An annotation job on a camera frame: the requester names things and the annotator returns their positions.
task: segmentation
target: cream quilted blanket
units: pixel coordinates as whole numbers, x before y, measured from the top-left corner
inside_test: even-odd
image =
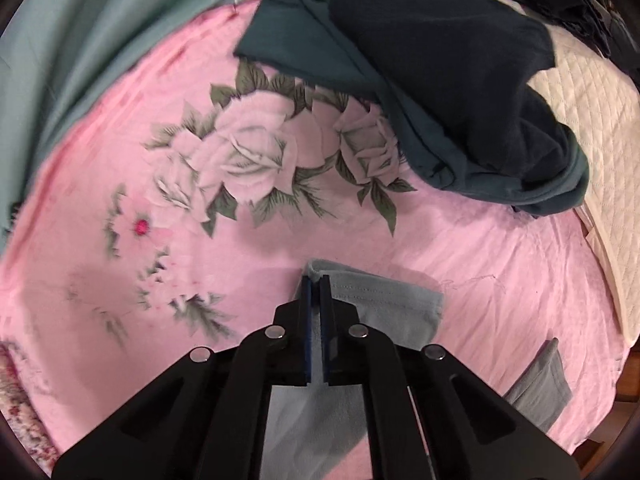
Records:
[[[525,13],[511,0],[500,1]],[[564,28],[547,27],[556,67],[529,85],[575,132],[589,159],[590,186],[578,214],[632,345],[640,335],[640,95],[613,63]]]

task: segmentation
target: gray fabric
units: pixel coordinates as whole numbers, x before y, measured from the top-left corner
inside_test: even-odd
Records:
[[[442,316],[442,295],[325,260],[311,260],[305,274],[331,277],[332,295],[354,304],[360,320],[394,343],[420,349],[430,343]],[[307,388],[275,386],[267,421],[262,480],[319,480],[367,431],[360,386],[322,382],[319,316],[312,324],[312,382]]]
[[[380,102],[412,170],[437,189],[510,204],[533,215],[560,212],[582,202],[588,163],[571,131],[569,164],[552,180],[534,186],[483,169],[335,27],[327,0],[262,0],[236,55],[312,84]]]
[[[225,0],[25,0],[0,38],[0,250],[69,127],[158,41]]]
[[[572,398],[564,378],[558,339],[547,341],[504,399],[545,433]]]

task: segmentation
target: silver rivet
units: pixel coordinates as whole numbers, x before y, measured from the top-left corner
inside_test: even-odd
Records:
[[[287,331],[284,330],[284,327],[280,325],[268,326],[264,331],[264,335],[267,336],[269,339],[283,338],[286,333]]]
[[[434,361],[440,361],[447,355],[445,349],[440,345],[427,345],[424,347],[424,354]]]
[[[360,324],[351,325],[349,327],[349,335],[351,337],[366,337],[367,335],[369,335],[369,329],[366,326]]]
[[[204,348],[204,346],[198,346],[191,350],[189,357],[194,363],[205,363],[211,357],[211,350]]]

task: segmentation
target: pink bedsheet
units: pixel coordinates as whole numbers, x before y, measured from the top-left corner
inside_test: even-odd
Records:
[[[503,394],[557,337],[571,452],[627,349],[573,212],[431,189],[373,105],[232,50],[257,2],[157,46],[41,169],[0,267],[0,338],[60,450],[197,345],[268,324],[310,258],[440,290],[436,341]],[[365,475],[364,444],[332,473]]]

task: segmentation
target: dark clothing pile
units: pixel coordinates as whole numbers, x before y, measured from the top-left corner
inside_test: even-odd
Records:
[[[610,58],[640,89],[640,49],[608,0],[515,0]]]
[[[545,26],[495,0],[263,0],[236,55],[379,102],[428,184],[534,215],[582,202],[586,157],[527,81]]]

